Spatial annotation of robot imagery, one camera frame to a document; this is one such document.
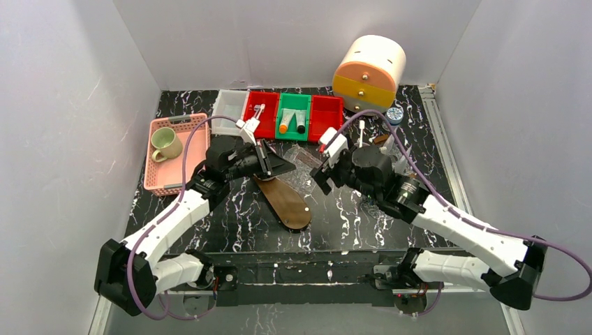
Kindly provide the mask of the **clear acrylic holder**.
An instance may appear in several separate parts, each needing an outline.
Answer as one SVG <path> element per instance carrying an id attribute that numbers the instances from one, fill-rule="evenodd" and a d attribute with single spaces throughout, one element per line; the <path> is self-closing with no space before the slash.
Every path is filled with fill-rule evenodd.
<path id="1" fill-rule="evenodd" d="M 315 183 L 310 176 L 312 169 L 317 168 L 321 161 L 305 147 L 295 144 L 287 149 L 283 157 L 295 166 L 295 169 L 282 174 L 279 179 L 293 188 L 313 188 Z"/>

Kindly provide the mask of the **red cap toothpaste tube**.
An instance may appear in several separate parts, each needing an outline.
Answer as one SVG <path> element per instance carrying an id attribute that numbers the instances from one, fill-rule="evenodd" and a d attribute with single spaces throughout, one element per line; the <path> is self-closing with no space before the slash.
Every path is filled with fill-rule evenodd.
<path id="1" fill-rule="evenodd" d="M 395 156 L 398 151 L 396 141 L 393 135 L 389 135 L 383 145 L 380 147 L 380 152 L 387 156 Z"/>

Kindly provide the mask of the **clear wooden-ended toothbrush holder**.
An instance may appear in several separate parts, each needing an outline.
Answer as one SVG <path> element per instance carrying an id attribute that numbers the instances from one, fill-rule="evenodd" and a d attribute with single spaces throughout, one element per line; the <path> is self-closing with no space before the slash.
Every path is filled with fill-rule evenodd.
<path id="1" fill-rule="evenodd" d="M 378 137 L 376 137 L 376 138 L 374 139 L 373 143 L 374 143 L 375 145 L 377 145 L 377 146 L 378 146 L 378 148 L 380 149 L 380 147 L 383 145 L 384 141 L 386 141 L 386 139 L 388 138 L 388 136 L 389 136 L 389 135 L 386 135 L 386 134 L 384 134 L 384 135 L 379 135 Z M 393 168 L 393 170 L 394 170 L 395 163 L 398 161 L 398 159 L 399 159 L 399 158 L 400 158 L 402 155 L 403 155 L 403 154 L 402 154 L 401 150 L 398 148 L 398 151 L 397 151 L 397 153 L 396 153 L 396 155 L 395 155 L 395 156 L 389 156 L 389 157 L 392 159 L 392 168 Z M 408 177 L 416 177 L 417 175 L 416 175 L 416 173 L 413 171 L 413 173 L 412 173 L 411 175 L 406 175 L 406 176 L 408 176 Z"/>

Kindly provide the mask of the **white toothbrush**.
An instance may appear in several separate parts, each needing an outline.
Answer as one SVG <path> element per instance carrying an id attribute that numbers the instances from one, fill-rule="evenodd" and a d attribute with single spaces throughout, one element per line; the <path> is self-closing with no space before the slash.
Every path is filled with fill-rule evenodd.
<path id="1" fill-rule="evenodd" d="M 254 114 L 253 117 L 257 120 L 259 120 L 260 115 L 264 112 L 266 105 L 265 104 L 259 104 L 259 105 L 255 105 L 253 108 Z"/>
<path id="2" fill-rule="evenodd" d="M 363 136 L 364 136 L 365 122 L 363 119 L 359 120 L 358 128 L 359 128 L 360 133 L 359 133 L 359 137 L 357 139 L 357 146 L 359 148 L 361 148 L 364 146 Z"/>

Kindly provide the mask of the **orange cap toothpaste tube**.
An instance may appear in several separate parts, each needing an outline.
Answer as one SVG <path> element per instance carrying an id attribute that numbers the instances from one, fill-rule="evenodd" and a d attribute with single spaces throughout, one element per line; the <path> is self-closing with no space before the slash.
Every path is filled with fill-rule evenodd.
<path id="1" fill-rule="evenodd" d="M 278 132 L 280 134 L 285 134 L 287 132 L 290 122 L 292 121 L 293 117 L 294 117 L 294 112 L 289 112 L 289 111 L 283 112 L 281 122 L 278 127 Z"/>

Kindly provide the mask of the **black cap toothpaste tube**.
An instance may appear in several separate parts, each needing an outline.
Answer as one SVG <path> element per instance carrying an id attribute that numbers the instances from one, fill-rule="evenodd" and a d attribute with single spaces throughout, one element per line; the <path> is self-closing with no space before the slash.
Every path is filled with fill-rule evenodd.
<path id="1" fill-rule="evenodd" d="M 306 132 L 306 110 L 297 110 L 295 112 L 297 122 L 297 132 L 304 134 Z"/>

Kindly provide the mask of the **green ceramic mug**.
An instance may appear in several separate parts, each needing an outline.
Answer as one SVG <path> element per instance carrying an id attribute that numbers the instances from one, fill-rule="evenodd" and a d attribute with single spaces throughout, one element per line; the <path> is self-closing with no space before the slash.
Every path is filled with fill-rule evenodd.
<path id="1" fill-rule="evenodd" d="M 152 134 L 150 142 L 154 148 L 151 159 L 156 163 L 177 158 L 183 152 L 181 140 L 170 127 L 157 129 Z"/>

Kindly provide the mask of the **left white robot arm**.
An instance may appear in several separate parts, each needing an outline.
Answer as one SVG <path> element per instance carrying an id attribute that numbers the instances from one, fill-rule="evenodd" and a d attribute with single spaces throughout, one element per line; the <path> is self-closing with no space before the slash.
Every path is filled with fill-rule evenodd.
<path id="1" fill-rule="evenodd" d="M 165 211 L 123 240 L 110 239 L 101 246 L 94 291 L 131 316 L 143 313 L 154 320 L 165 318 L 168 307 L 162 315 L 147 310 L 154 299 L 178 285 L 206 281 L 214 267 L 199 251 L 164 260 L 165 252 L 227 198 L 231 181 L 270 179 L 295 168 L 264 140 L 238 145 L 228 136 L 216 139 Z"/>

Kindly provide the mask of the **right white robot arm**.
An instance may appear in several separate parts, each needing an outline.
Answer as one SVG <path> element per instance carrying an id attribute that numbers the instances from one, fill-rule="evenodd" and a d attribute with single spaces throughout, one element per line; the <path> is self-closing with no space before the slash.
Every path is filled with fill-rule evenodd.
<path id="1" fill-rule="evenodd" d="M 323 162 L 311 171 L 324 194 L 348 186 L 373 200 L 388 216 L 430 230 L 467 251 L 443 255 L 409 248 L 395 267 L 376 275 L 382 283 L 414 288 L 423 283 L 453 283 L 487 291 L 499 302 L 521 311 L 530 309 L 540 280 L 546 246 L 487 232 L 465 223 L 467 214 L 440 203 L 416 178 L 396 173 L 392 159 L 374 146 L 322 145 Z"/>

